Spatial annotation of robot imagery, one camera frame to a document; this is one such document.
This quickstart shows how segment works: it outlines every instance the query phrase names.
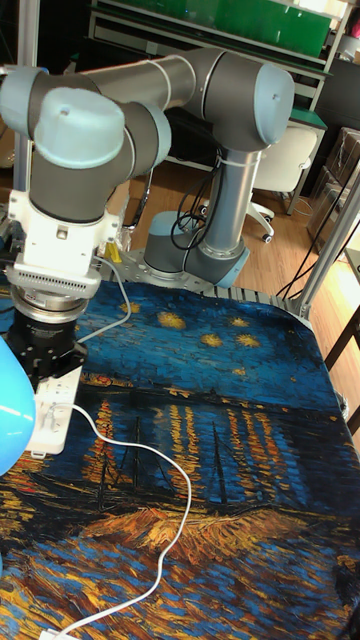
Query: green box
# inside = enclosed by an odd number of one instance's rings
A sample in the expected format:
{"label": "green box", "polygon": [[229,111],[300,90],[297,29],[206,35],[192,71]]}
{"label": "green box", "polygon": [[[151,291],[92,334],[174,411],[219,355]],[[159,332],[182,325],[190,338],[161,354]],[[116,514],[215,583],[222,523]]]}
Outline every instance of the green box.
{"label": "green box", "polygon": [[330,18],[273,0],[125,0],[125,4],[315,58],[330,27]]}

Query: light blue joint cap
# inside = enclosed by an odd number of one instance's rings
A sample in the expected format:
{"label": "light blue joint cap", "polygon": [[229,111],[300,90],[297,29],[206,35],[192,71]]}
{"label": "light blue joint cap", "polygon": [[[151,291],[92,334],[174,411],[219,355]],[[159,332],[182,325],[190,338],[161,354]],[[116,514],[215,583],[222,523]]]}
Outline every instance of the light blue joint cap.
{"label": "light blue joint cap", "polygon": [[287,71],[264,64],[256,78],[254,115],[260,138],[275,144],[285,133],[294,102],[294,81]]}
{"label": "light blue joint cap", "polygon": [[0,338],[0,476],[24,453],[34,430],[35,415],[29,379]]}
{"label": "light blue joint cap", "polygon": [[39,153],[59,167],[91,169],[113,160],[124,141],[120,107],[86,89],[59,87],[46,94],[35,127]]}
{"label": "light blue joint cap", "polygon": [[219,280],[219,282],[215,283],[215,286],[222,287],[223,289],[230,289],[230,287],[232,287],[232,285],[234,284],[234,280],[243,268],[249,255],[250,251],[247,247],[245,247],[239,260],[235,262],[234,266],[231,267],[230,271],[228,271],[227,274],[221,280]]}
{"label": "light blue joint cap", "polygon": [[145,104],[145,103],[141,103],[141,104],[150,113],[152,119],[155,122],[157,132],[158,132],[159,146],[158,146],[156,160],[153,165],[154,167],[156,167],[158,164],[163,162],[163,160],[165,160],[165,158],[169,155],[169,151],[171,147],[171,127],[165,113],[163,113],[163,111],[161,111],[159,107],[156,107],[153,104]]}
{"label": "light blue joint cap", "polygon": [[10,129],[29,137],[28,111],[32,86],[41,69],[19,67],[5,78],[0,89],[0,114]]}
{"label": "light blue joint cap", "polygon": [[[149,233],[153,236],[170,236],[171,229],[177,218],[177,211],[161,211],[151,222]],[[178,226],[175,227],[174,235],[179,236],[183,232]]]}

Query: office chair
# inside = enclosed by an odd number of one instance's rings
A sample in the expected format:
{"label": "office chair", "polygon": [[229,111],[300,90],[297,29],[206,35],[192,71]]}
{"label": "office chair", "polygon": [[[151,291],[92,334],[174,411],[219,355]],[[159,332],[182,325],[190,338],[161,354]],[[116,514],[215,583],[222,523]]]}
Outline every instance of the office chair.
{"label": "office chair", "polygon": [[[281,193],[293,191],[302,171],[311,163],[310,154],[316,140],[316,133],[312,129],[288,126],[281,140],[262,152],[254,188]],[[250,202],[248,215],[263,226],[266,231],[263,240],[270,242],[274,235],[270,224],[274,212]]]}

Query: power strip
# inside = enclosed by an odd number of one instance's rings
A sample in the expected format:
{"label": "power strip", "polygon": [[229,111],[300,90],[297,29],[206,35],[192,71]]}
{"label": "power strip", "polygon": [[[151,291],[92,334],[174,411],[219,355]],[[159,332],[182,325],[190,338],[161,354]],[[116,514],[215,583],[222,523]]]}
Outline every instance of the power strip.
{"label": "power strip", "polygon": [[35,394],[36,424],[26,447],[33,458],[42,460],[47,453],[58,454],[64,449],[72,409],[57,407],[50,414],[48,411],[56,404],[74,403],[80,374],[78,367],[61,378],[47,378],[39,383]]}
{"label": "power strip", "polygon": [[[52,631],[52,629],[42,631],[39,640],[54,640],[59,633],[60,631]],[[64,640],[76,640],[76,638],[66,635],[64,636]]]}

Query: blue balloon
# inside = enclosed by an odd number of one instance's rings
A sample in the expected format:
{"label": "blue balloon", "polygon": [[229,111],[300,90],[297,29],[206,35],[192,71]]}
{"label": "blue balloon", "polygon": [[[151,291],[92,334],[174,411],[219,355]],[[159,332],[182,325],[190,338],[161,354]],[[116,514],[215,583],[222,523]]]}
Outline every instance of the blue balloon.
{"label": "blue balloon", "polygon": [[0,337],[0,476],[25,451],[35,427],[35,415],[30,381]]}

